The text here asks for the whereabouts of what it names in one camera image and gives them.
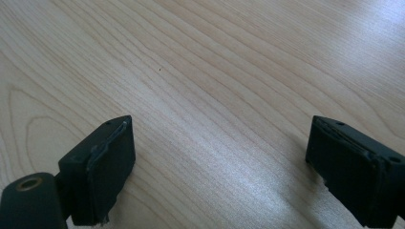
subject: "wood grain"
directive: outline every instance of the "wood grain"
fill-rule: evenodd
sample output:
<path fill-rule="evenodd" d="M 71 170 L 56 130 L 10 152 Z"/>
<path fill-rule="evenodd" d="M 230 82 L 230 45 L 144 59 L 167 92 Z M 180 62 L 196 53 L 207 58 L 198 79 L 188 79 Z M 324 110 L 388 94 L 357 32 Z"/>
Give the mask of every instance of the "wood grain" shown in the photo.
<path fill-rule="evenodd" d="M 402 1 L 2 0 L 0 192 L 131 115 L 107 228 L 361 228 L 304 161 L 310 122 L 405 153 L 404 22 Z"/>

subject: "wooden table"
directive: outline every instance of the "wooden table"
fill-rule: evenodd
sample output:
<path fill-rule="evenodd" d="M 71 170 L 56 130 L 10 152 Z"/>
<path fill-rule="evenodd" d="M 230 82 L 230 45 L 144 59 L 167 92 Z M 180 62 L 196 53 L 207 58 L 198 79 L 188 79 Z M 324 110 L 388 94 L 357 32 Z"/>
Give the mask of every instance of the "wooden table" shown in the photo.
<path fill-rule="evenodd" d="M 304 161 L 311 118 L 404 154 L 404 25 L 403 1 L 3 0 L 0 192 L 131 115 L 104 228 L 361 228 Z"/>

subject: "table surface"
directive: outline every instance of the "table surface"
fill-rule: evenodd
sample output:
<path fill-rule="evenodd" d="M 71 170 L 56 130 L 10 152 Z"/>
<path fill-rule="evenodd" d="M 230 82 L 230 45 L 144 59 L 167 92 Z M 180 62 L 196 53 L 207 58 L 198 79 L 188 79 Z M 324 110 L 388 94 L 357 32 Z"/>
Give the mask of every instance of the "table surface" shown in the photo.
<path fill-rule="evenodd" d="M 2 0 L 0 192 L 131 115 L 104 228 L 361 228 L 304 161 L 310 123 L 405 153 L 404 25 L 403 1 Z"/>

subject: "light wood surface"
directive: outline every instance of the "light wood surface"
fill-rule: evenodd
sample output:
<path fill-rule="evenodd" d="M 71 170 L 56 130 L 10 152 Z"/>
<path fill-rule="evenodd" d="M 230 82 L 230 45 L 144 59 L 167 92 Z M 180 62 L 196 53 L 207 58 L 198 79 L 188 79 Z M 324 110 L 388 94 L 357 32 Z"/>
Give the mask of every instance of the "light wood surface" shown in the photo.
<path fill-rule="evenodd" d="M 304 161 L 310 122 L 405 154 L 404 25 L 394 0 L 2 0 L 0 192 L 131 115 L 104 228 L 361 228 Z"/>

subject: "black plastic part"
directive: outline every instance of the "black plastic part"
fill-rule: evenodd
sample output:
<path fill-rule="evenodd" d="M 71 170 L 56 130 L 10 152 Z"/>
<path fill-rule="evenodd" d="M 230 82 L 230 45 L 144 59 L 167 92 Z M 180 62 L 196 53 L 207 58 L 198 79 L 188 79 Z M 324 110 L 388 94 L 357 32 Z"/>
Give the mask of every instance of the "black plastic part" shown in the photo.
<path fill-rule="evenodd" d="M 306 161 L 363 226 L 393 227 L 405 211 L 405 156 L 349 125 L 315 116 Z"/>
<path fill-rule="evenodd" d="M 3 191 L 0 228 L 67 228 L 51 174 L 20 178 Z"/>
<path fill-rule="evenodd" d="M 2 195 L 0 228 L 66 228 L 70 215 L 75 225 L 108 222 L 134 164 L 131 116 L 109 120 L 59 160 L 56 177 L 41 173 L 10 184 Z"/>

